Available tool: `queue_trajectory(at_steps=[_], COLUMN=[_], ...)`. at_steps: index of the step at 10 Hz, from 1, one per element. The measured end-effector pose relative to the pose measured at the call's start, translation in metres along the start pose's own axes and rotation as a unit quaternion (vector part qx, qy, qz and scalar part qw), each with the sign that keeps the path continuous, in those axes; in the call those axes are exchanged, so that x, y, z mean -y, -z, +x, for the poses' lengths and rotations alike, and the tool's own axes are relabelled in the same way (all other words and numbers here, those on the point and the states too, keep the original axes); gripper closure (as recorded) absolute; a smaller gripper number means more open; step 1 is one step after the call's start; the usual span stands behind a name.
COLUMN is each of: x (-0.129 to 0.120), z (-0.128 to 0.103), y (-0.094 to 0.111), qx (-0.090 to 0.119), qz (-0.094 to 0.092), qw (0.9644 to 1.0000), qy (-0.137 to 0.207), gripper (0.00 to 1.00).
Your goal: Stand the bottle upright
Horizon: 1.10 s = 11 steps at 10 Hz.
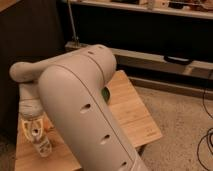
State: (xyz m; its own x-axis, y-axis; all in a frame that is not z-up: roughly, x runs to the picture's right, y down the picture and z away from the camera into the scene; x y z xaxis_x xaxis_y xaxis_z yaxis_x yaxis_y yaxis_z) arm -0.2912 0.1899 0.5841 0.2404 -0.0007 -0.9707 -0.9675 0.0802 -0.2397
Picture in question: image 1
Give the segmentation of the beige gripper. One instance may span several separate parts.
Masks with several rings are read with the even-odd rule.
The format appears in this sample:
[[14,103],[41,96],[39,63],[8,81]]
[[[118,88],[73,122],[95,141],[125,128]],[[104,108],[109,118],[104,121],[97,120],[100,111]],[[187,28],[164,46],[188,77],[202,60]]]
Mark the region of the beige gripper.
[[19,113],[25,119],[21,119],[23,133],[26,138],[30,138],[28,121],[38,117],[37,131],[38,137],[41,138],[44,134],[44,116],[43,107],[39,99],[24,99],[19,101]]

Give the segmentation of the green object behind arm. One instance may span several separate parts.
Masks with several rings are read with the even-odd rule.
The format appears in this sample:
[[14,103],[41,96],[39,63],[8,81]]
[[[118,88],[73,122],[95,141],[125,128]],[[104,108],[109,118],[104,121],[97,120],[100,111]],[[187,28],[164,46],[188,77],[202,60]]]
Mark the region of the green object behind arm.
[[109,92],[109,89],[108,89],[107,87],[104,87],[104,88],[102,89],[102,96],[103,96],[103,98],[104,98],[104,100],[105,100],[106,102],[109,101],[109,99],[110,99],[110,92]]

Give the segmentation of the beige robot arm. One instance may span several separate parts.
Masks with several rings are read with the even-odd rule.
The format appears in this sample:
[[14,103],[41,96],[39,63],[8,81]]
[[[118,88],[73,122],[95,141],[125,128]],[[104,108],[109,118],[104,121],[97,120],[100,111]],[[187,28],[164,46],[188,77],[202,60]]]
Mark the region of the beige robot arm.
[[148,171],[102,96],[115,71],[115,56],[97,44],[39,62],[16,62],[9,73],[25,90],[37,83],[21,101],[40,101],[84,171]]

